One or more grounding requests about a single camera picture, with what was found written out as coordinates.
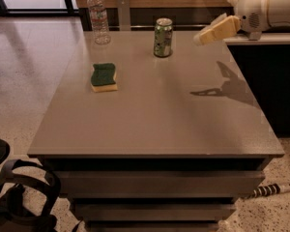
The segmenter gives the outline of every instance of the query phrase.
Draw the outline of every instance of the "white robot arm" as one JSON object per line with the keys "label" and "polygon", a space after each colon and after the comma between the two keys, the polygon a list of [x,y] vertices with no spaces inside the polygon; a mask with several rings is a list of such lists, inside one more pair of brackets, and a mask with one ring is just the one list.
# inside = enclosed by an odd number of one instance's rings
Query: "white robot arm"
{"label": "white robot arm", "polygon": [[290,0],[227,0],[234,15],[221,15],[194,36],[196,44],[207,44],[235,36],[242,29],[250,40],[259,40],[262,31],[290,27]]}

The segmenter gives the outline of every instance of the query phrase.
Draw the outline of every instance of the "terrazzo floor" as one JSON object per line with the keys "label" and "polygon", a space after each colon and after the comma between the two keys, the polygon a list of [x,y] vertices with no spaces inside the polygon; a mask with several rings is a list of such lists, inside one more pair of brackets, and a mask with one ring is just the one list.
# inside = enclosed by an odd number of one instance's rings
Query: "terrazzo floor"
{"label": "terrazzo floor", "polygon": [[[77,17],[0,17],[0,138],[11,146],[9,159],[36,161],[26,152],[81,37]],[[290,138],[279,140],[286,154],[266,167],[264,185],[290,182]],[[38,213],[43,202],[38,193],[26,191],[25,206],[32,211]],[[58,232],[71,232],[78,223],[69,207],[58,198],[52,211]],[[290,192],[238,200],[236,208],[218,232],[290,231]],[[86,231],[83,223],[77,231]]]}

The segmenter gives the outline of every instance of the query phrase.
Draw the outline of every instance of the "green can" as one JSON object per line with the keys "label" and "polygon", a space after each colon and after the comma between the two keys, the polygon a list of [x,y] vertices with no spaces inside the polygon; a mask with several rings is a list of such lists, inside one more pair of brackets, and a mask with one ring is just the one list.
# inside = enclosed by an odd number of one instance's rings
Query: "green can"
{"label": "green can", "polygon": [[173,22],[169,18],[160,18],[155,27],[154,54],[164,58],[172,54]]}

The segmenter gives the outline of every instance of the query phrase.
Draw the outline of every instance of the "water bottle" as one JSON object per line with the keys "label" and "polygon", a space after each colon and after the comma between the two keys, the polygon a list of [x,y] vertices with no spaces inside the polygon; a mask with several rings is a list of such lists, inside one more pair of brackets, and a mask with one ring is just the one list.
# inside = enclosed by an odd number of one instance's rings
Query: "water bottle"
{"label": "water bottle", "polygon": [[91,24],[97,44],[110,43],[107,12],[104,0],[87,0]]}

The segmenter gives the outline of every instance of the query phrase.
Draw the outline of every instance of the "drawer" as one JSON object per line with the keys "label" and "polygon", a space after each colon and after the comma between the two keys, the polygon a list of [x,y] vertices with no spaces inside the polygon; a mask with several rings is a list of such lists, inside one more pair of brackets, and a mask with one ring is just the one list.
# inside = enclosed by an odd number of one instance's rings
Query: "drawer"
{"label": "drawer", "polygon": [[87,223],[88,232],[215,232],[216,223]]}
{"label": "drawer", "polygon": [[91,221],[219,221],[234,211],[234,205],[76,203],[73,213]]}
{"label": "drawer", "polygon": [[192,198],[247,196],[262,171],[56,171],[69,198]]}

